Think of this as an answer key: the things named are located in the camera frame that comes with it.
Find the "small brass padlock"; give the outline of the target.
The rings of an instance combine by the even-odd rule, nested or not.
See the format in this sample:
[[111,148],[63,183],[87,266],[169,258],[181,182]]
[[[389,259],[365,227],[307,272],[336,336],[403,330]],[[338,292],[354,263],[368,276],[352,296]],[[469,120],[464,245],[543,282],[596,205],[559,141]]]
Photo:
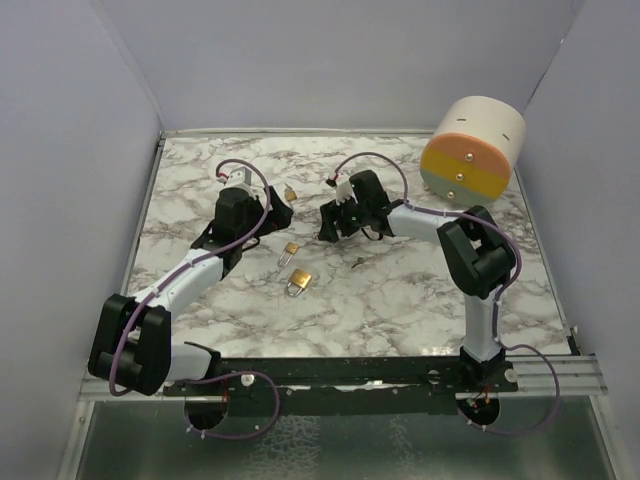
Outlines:
[[277,265],[280,268],[284,268],[290,262],[293,256],[297,253],[298,249],[299,249],[299,246],[296,243],[288,242],[285,245],[282,251],[282,254],[277,261]]
[[284,199],[288,203],[291,203],[297,199],[297,194],[295,190],[289,185],[285,186]]

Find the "small dark key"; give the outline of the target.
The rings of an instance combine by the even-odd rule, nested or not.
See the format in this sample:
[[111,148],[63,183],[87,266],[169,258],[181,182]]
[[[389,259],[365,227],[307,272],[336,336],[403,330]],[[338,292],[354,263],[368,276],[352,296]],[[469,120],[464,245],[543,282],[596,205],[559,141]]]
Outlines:
[[363,258],[363,257],[358,257],[358,258],[356,259],[356,261],[351,265],[351,268],[353,269],[353,268],[356,268],[356,267],[357,267],[357,266],[359,266],[359,265],[362,265],[362,264],[364,263],[364,261],[365,261],[365,260],[364,260],[364,258]]

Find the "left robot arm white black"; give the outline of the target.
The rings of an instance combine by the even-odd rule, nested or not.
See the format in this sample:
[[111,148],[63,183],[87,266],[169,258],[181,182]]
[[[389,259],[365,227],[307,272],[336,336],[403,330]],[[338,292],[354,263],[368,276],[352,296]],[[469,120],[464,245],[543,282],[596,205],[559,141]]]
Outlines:
[[206,395],[220,385],[217,351],[176,344],[171,325],[205,290],[239,263],[245,244],[290,226],[293,210],[267,189],[268,204],[246,187],[223,188],[214,217],[183,260],[132,296],[111,295],[103,304],[88,372],[108,382],[112,395],[156,393],[166,382],[186,381]]

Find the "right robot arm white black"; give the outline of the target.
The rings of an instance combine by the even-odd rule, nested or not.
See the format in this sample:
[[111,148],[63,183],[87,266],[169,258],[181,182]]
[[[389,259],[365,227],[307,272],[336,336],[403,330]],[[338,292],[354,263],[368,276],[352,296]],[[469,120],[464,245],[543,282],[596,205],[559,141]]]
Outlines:
[[497,322],[500,292],[511,279],[516,255],[482,206],[464,212],[436,211],[392,201],[371,170],[339,183],[326,180],[335,198],[320,207],[321,241],[336,243],[366,228],[383,237],[402,237],[438,244],[449,275],[463,293],[465,336],[460,348],[459,378],[469,390],[481,391],[505,366]]

